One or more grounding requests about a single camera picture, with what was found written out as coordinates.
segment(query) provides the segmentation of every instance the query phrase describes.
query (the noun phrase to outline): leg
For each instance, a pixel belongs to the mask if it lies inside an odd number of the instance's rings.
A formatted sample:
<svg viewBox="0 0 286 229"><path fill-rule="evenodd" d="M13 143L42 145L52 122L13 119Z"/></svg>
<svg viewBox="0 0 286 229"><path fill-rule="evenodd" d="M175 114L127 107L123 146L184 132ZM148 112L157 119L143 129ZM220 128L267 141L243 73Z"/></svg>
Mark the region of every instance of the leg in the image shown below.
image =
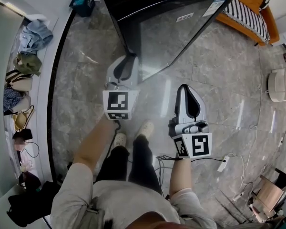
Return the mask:
<svg viewBox="0 0 286 229"><path fill-rule="evenodd" d="M129 155L129 152L125 148L126 135L117 134L114 146L115 148L111 151L110 156L104 160L95 182L102 180L126 181Z"/></svg>
<svg viewBox="0 0 286 229"><path fill-rule="evenodd" d="M133 142L133 165L128 180L142 187L150 188L162 195L153 167L153 154L148 147L148 137L149 135L141 134Z"/></svg>

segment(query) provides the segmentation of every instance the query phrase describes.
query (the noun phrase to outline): power strip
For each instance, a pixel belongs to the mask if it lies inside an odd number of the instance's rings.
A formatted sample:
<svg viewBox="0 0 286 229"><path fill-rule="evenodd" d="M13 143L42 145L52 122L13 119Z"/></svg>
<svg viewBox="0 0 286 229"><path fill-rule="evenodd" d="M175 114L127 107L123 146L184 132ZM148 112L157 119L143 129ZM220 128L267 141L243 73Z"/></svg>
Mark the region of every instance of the power strip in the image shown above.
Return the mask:
<svg viewBox="0 0 286 229"><path fill-rule="evenodd" d="M222 172L225 169L225 167L227 166L229 159L230 159L229 156L225 156L225 158L223 159L224 161L221 162L221 164L220 164L219 168L217 169L217 171Z"/></svg>

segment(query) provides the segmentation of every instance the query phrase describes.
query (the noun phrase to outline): sticker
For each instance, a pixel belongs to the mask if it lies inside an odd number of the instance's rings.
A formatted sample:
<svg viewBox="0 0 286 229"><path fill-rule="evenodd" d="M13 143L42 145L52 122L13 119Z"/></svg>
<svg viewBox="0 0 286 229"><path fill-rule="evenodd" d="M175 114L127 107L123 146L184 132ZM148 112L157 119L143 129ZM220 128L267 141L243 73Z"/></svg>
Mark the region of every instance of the sticker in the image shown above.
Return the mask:
<svg viewBox="0 0 286 229"><path fill-rule="evenodd" d="M194 13L189 13L189 14L186 14L186 15L184 15L184 16L178 17L177 20L176 20L176 22L179 22L179 21L183 21L183 20L185 20L185 19L188 19L188 18L192 17L193 14L194 14Z"/></svg>
<svg viewBox="0 0 286 229"><path fill-rule="evenodd" d="M107 110L127 110L128 92L110 92Z"/></svg>
<svg viewBox="0 0 286 229"><path fill-rule="evenodd" d="M183 157L183 156L187 157L188 154L187 154L184 142L182 140L182 137L174 139L174 142L175 142L175 145L177 148L178 156L179 157Z"/></svg>
<svg viewBox="0 0 286 229"><path fill-rule="evenodd" d="M214 14L225 0L214 0L202 17Z"/></svg>
<svg viewBox="0 0 286 229"><path fill-rule="evenodd" d="M193 142L193 156L209 154L208 135L194 135L192 136L192 142Z"/></svg>
<svg viewBox="0 0 286 229"><path fill-rule="evenodd" d="M128 120L127 113L108 113L111 120Z"/></svg>

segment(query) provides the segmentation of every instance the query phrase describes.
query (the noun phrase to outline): label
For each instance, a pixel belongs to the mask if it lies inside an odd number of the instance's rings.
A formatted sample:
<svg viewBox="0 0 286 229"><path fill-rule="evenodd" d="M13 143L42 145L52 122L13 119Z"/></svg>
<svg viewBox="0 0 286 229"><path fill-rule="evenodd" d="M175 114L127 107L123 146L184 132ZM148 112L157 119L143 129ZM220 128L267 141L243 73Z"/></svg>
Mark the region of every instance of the label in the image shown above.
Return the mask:
<svg viewBox="0 0 286 229"><path fill-rule="evenodd" d="M214 14L225 0L214 0L202 17Z"/></svg>
<svg viewBox="0 0 286 229"><path fill-rule="evenodd" d="M179 21L183 21L183 20L185 20L185 19L188 19L188 18L192 17L193 14L194 14L194 13L189 13L189 14L186 14L186 15L184 15L184 16L178 17L177 20L176 20L176 22L179 22Z"/></svg>

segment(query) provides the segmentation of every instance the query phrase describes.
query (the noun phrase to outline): handbag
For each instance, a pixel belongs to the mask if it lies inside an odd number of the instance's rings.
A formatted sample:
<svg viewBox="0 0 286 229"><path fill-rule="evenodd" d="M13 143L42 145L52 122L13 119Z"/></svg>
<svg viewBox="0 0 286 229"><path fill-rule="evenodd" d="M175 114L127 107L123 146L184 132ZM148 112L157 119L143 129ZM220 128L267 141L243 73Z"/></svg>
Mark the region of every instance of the handbag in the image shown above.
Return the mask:
<svg viewBox="0 0 286 229"><path fill-rule="evenodd" d="M28 122L34 113L34 106L31 105L29 109L24 112L19 112L17 114L13 114L13 120L16 131L22 131L28 125Z"/></svg>
<svg viewBox="0 0 286 229"><path fill-rule="evenodd" d="M6 86L19 92L28 92L32 89L33 79L31 76L31 74L22 74L18 70L10 71L6 74Z"/></svg>

